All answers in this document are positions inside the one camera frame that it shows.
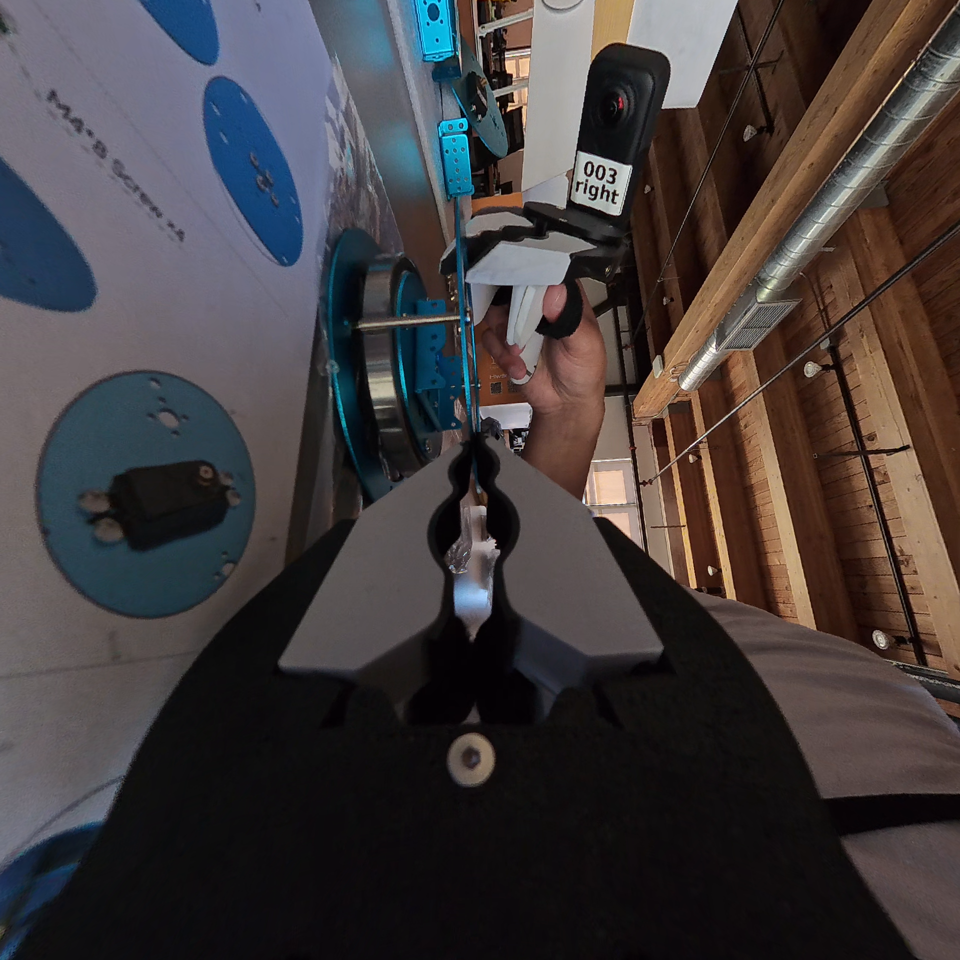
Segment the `white instruction booklet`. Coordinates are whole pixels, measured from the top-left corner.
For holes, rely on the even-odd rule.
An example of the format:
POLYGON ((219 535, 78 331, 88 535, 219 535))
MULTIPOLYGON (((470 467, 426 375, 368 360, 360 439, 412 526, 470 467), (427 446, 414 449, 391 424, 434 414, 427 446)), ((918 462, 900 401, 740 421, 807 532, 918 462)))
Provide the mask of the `white instruction booklet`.
POLYGON ((2 2, 2 958, 282 565, 328 226, 307 2, 2 2))

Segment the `long steel screw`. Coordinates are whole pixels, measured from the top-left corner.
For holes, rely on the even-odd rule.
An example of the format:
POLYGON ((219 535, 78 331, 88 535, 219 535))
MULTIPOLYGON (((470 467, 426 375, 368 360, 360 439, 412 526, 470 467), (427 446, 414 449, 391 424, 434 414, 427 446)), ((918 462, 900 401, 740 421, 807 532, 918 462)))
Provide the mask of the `long steel screw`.
POLYGON ((388 330, 434 327, 438 325, 458 325, 461 322, 461 316, 456 313, 441 313, 438 315, 369 316, 355 320, 351 324, 351 327, 353 330, 362 333, 374 333, 388 330))

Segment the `grey desk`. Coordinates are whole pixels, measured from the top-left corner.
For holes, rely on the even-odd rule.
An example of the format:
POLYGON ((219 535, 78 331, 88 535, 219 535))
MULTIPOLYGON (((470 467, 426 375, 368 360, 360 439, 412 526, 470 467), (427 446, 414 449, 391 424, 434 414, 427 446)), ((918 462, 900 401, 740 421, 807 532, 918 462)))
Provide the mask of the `grey desk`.
MULTIPOLYGON (((309 5, 327 54, 340 61, 386 189, 402 241, 396 253, 414 262, 429 297, 448 298, 438 265, 452 238, 453 201, 444 185, 438 125, 457 111, 452 95, 432 78, 432 64, 423 61, 413 2, 309 5)), ((291 518, 286 564, 311 546, 291 549, 290 527, 291 518)))

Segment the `teal L bracket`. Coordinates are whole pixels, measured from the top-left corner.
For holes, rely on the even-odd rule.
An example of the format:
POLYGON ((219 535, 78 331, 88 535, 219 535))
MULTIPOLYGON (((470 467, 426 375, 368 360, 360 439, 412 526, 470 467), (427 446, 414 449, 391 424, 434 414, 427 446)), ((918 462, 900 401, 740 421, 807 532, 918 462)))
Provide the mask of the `teal L bracket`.
POLYGON ((438 64, 459 54, 459 21, 455 1, 413 2, 422 59, 438 64))

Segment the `person's right hand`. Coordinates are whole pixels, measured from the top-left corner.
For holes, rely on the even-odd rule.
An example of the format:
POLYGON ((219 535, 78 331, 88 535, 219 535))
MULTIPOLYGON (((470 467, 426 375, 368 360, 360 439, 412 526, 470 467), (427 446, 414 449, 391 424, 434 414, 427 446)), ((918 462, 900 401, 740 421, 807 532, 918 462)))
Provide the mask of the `person's right hand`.
MULTIPOLYGON (((561 339, 544 337, 534 373, 519 386, 532 409, 532 419, 560 422, 583 419, 604 411, 606 348, 601 329, 580 282, 575 286, 582 314, 577 328, 561 339)), ((482 345, 512 381, 527 373, 520 348, 507 342, 509 307, 495 301, 482 322, 482 345)))

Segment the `blue turntable disc with bearing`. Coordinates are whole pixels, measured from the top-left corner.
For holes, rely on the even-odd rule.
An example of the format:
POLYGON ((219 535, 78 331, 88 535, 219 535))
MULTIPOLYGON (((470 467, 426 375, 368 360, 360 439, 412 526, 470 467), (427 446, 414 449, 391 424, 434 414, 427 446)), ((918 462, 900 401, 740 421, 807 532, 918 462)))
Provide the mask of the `blue turntable disc with bearing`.
MULTIPOLYGON (((431 299, 404 253, 384 253, 366 273, 363 316, 456 313, 431 299)), ((381 462, 397 483, 437 459, 445 434, 461 431, 466 413, 460 323, 363 333, 366 380, 376 420, 381 462)))

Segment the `blue disc with black servo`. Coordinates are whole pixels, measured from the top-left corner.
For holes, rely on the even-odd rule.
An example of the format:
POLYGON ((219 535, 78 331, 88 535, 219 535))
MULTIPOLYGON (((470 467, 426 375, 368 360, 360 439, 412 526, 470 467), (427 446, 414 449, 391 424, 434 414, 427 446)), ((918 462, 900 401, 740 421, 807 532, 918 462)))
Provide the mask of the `blue disc with black servo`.
POLYGON ((450 81, 454 98, 468 126, 498 160, 507 156, 509 142, 497 97, 481 63, 461 40, 461 76, 450 81))

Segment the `person's right forearm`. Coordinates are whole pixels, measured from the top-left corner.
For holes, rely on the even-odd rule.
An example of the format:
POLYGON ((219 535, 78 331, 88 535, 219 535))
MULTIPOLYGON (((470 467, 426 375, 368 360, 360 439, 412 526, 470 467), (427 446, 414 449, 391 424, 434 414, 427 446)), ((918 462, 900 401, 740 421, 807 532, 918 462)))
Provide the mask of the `person's right forearm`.
POLYGON ((534 410, 521 459, 581 501, 604 417, 604 398, 534 410))

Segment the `silver ventilation duct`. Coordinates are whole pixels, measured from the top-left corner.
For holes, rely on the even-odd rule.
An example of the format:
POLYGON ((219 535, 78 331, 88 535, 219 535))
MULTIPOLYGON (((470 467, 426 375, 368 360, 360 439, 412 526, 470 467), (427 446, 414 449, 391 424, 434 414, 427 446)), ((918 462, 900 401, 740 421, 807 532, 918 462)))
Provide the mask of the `silver ventilation duct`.
POLYGON ((801 302, 796 281, 959 90, 959 11, 945 18, 678 377, 695 392, 731 353, 752 351, 801 302))

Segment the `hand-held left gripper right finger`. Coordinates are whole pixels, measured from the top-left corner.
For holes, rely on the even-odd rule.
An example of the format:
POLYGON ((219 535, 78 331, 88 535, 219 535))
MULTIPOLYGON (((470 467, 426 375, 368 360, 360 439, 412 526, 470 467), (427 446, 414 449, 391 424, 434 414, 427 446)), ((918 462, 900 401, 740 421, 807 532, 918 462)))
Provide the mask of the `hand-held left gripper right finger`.
POLYGON ((536 723, 565 690, 654 665, 664 645, 581 500, 491 438, 477 478, 499 550, 477 633, 482 721, 536 723))

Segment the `wooden ceiling beam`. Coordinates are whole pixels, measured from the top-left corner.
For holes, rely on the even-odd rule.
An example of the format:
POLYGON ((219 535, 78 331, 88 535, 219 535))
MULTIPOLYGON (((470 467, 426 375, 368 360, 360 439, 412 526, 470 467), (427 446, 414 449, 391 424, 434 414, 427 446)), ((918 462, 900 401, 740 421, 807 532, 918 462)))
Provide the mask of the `wooden ceiling beam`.
POLYGON ((873 119, 958 2, 871 2, 666 345, 664 372, 633 402, 643 423, 673 402, 673 380, 744 293, 762 264, 873 119))

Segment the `distant window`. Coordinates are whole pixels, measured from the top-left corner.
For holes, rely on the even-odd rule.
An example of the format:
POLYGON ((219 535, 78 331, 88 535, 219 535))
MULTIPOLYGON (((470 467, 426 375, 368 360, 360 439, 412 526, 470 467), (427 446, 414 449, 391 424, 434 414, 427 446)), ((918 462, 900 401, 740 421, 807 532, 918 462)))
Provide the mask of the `distant window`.
POLYGON ((590 467, 583 503, 594 517, 607 519, 641 546, 640 509, 631 459, 593 460, 590 467))

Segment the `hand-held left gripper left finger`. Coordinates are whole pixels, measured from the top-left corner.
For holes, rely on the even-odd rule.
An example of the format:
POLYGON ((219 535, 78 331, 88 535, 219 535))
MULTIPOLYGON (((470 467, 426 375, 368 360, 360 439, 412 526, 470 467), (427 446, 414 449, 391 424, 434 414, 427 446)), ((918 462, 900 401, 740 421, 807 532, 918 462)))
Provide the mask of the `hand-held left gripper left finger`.
POLYGON ((462 442, 363 510, 278 661, 382 691, 398 710, 429 678, 428 644, 452 616, 447 550, 473 465, 462 442))

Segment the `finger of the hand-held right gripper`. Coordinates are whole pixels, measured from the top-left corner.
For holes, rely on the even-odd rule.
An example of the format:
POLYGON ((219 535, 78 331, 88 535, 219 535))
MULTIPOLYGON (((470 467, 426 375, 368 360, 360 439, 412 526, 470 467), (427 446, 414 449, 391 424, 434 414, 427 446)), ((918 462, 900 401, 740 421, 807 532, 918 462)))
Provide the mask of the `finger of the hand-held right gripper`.
MULTIPOLYGON (((486 228, 478 235, 468 237, 464 230, 465 271, 489 252, 500 240, 519 241, 524 238, 543 237, 543 218, 533 209, 523 208, 520 213, 503 211, 493 219, 486 220, 486 228)), ((448 246, 439 261, 440 272, 455 272, 454 242, 448 246)))
POLYGON ((551 286, 562 283, 570 269, 571 238, 500 240, 466 270, 467 284, 551 286))

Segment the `clear plastic bag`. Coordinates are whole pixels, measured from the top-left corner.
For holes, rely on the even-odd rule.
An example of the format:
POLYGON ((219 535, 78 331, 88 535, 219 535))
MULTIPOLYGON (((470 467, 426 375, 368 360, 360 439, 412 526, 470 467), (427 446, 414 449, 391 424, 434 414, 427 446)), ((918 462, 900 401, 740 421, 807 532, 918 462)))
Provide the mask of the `clear plastic bag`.
POLYGON ((304 549, 336 522, 357 516, 362 493, 343 438, 333 393, 336 365, 327 334, 328 281, 342 233, 360 229, 382 249, 399 252, 402 237, 354 97, 337 54, 325 98, 327 227, 318 241, 318 309, 291 514, 291 549, 304 549))

